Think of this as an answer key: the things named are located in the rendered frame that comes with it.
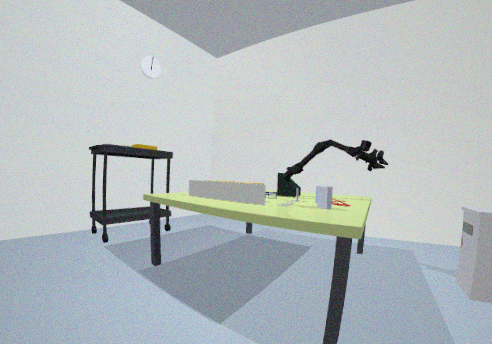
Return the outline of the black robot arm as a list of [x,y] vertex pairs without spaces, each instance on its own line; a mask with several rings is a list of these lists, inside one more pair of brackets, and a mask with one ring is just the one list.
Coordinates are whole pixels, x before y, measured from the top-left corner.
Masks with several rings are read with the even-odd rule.
[[[303,167],[309,162],[314,156],[317,156],[317,154],[322,153],[325,151],[325,149],[329,148],[330,146],[337,147],[341,150],[344,150],[350,156],[355,157],[356,161],[359,159],[366,160],[369,151],[369,148],[372,145],[372,142],[367,141],[367,140],[362,140],[361,145],[358,147],[349,147],[349,146],[344,146],[342,144],[339,144],[338,142],[328,140],[328,141],[322,141],[322,142],[317,142],[315,144],[316,146],[314,147],[313,151],[310,152],[309,154],[306,155],[306,157],[301,160],[299,163],[293,165],[292,167],[287,168],[287,172],[285,174],[282,174],[286,180],[290,181],[289,178],[294,174],[299,174],[303,171]],[[365,151],[365,152],[364,152]]]

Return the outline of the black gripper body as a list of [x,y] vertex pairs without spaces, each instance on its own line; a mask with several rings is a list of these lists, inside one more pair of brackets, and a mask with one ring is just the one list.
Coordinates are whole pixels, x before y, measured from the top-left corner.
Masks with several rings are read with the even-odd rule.
[[374,168],[374,167],[375,167],[375,165],[376,165],[377,160],[379,160],[379,161],[380,161],[380,160],[383,158],[383,155],[384,155],[384,152],[383,152],[383,151],[379,151],[379,152],[378,152],[378,154],[377,154],[377,157],[376,157],[376,156],[371,155],[371,153],[370,153],[370,154],[368,154],[367,159],[365,160],[365,161],[366,161],[365,163],[367,163],[367,162],[368,162],[368,163],[370,163],[370,164],[368,165],[367,169],[368,169],[369,171],[371,171],[371,170],[372,170],[372,168],[371,168],[371,167],[373,167],[373,168]]

